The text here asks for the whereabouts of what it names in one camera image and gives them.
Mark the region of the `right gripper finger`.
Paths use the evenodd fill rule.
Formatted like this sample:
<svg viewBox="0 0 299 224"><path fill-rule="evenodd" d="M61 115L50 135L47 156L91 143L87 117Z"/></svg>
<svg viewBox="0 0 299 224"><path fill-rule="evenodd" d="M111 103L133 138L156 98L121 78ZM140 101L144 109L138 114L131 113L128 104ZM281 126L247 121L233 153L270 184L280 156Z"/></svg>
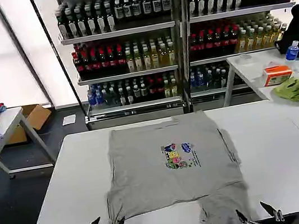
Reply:
<svg viewBox="0 0 299 224"><path fill-rule="evenodd" d="M258 223L255 221L251 221L249 220L244 214L242 214L242 212L240 212L239 210L236 210L236 213L238 215L239 220L241 221L242 224L262 224L262 223Z"/></svg>
<svg viewBox="0 0 299 224"><path fill-rule="evenodd" d="M284 222L285 218L283 216L283 213L280 209L275 209L273 206L266 204L264 202L260 202L261 206L263 207L264 210L271 216L275 218L275 221L277 222Z"/></svg>

